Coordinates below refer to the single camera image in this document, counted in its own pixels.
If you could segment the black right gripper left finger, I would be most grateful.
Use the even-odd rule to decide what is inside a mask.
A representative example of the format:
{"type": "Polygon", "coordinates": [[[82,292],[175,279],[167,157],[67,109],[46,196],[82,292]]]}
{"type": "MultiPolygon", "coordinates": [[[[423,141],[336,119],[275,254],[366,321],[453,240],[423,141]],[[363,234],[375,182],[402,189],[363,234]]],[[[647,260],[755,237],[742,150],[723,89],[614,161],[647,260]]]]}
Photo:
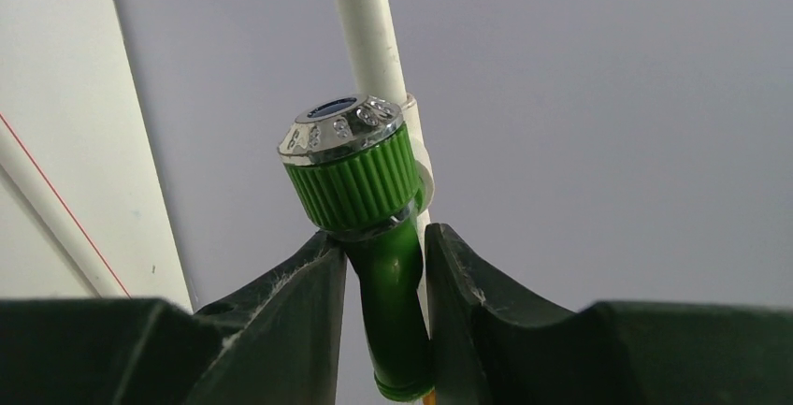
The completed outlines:
{"type": "Polygon", "coordinates": [[[161,298],[1,304],[5,404],[331,404],[346,262],[324,233],[196,313],[161,298]]]}

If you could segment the white PVC pipe frame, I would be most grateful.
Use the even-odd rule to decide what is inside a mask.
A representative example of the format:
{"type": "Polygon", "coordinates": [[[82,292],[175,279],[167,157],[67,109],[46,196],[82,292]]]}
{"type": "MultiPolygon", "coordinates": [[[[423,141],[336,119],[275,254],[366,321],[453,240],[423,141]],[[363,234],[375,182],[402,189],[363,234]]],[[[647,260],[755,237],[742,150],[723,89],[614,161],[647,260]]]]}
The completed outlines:
{"type": "Polygon", "coordinates": [[[198,309],[311,234],[277,155],[407,99],[388,0],[1,0],[1,295],[198,309]]]}

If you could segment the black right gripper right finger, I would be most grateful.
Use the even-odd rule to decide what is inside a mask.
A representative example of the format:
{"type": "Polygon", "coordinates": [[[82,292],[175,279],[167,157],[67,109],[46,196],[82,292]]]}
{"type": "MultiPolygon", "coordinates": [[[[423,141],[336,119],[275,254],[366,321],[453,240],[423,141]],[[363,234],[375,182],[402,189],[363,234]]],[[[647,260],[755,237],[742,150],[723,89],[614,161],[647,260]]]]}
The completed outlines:
{"type": "Polygon", "coordinates": [[[447,224],[425,232],[440,404],[788,404],[789,309],[601,300],[567,310],[447,224]]]}

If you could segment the green water faucet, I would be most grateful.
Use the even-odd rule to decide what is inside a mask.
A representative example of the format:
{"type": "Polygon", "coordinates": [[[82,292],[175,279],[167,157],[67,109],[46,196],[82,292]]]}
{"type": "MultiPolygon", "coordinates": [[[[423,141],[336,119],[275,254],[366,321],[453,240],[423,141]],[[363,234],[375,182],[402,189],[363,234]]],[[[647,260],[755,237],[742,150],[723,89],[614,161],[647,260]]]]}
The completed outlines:
{"type": "Polygon", "coordinates": [[[309,108],[278,155],[309,220],[357,275],[378,390],[395,402],[425,398],[434,379],[419,298],[424,186],[401,107],[353,94],[309,108]]]}

